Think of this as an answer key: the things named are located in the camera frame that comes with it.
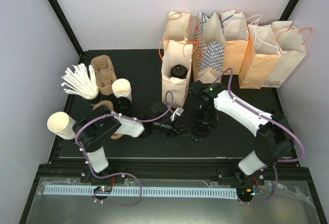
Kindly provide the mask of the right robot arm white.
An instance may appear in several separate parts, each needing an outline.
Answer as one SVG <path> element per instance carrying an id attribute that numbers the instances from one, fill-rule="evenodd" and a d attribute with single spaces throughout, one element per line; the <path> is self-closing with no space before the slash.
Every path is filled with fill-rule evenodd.
<path id="1" fill-rule="evenodd" d="M 255 149 L 243 158 L 233 172 L 239 184 L 246 184 L 252 174 L 267 166 L 275 165 L 294 148 L 292 132 L 284 115 L 261 111 L 235 96 L 221 83 L 194 82 L 189 93 L 200 102 L 192 110 L 191 136 L 203 140 L 219 121 L 217 112 L 223 112 L 246 127 L 255 137 Z"/>

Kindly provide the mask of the black lid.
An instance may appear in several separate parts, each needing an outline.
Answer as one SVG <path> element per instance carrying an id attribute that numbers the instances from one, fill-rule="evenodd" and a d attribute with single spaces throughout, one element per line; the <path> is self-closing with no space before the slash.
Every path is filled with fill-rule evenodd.
<path id="1" fill-rule="evenodd" d="M 209 126 L 204 123 L 194 123 L 191 132 L 195 137 L 204 138 L 209 134 Z"/>
<path id="2" fill-rule="evenodd" d="M 171 68 L 170 76 L 178 79 L 185 79 L 187 77 L 188 70 L 183 65 L 175 65 Z"/>

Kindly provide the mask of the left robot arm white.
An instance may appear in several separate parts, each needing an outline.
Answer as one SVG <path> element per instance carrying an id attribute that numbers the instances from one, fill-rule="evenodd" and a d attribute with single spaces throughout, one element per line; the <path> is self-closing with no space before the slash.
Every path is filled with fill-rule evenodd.
<path id="1" fill-rule="evenodd" d="M 86 155 L 86 163 L 93 169 L 92 176 L 98 182 L 106 182 L 111 174 L 103 147 L 106 139 L 115 134 L 146 138 L 155 130 L 175 137 L 182 132 L 180 116 L 183 112 L 181 107 L 172 110 L 170 106 L 158 102 L 146 113 L 146 120 L 138 120 L 101 105 L 72 128 L 80 151 Z"/>

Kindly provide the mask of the single black paper cup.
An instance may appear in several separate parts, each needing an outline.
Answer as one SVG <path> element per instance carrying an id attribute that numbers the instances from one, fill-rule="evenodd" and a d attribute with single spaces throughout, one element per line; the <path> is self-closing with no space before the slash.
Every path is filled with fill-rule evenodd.
<path id="1" fill-rule="evenodd" d="M 206 137 L 207 137 L 208 134 L 197 134 L 197 133 L 192 133 L 191 134 L 191 139 L 194 141 L 194 142 L 202 142 Z"/>

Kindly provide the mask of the Cream Bear paper bag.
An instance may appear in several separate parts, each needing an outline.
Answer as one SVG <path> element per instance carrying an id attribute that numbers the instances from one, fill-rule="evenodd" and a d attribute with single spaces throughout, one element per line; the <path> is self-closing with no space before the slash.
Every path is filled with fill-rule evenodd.
<path id="1" fill-rule="evenodd" d="M 162 101 L 173 101 L 173 107 L 183 107 L 187 98 L 191 69 L 192 54 L 195 51 L 196 42 L 181 43 L 172 40 L 170 37 L 162 39 L 164 54 L 160 54 L 162 60 Z M 182 66 L 186 73 L 181 77 L 175 77 L 171 71 L 177 66 Z"/>

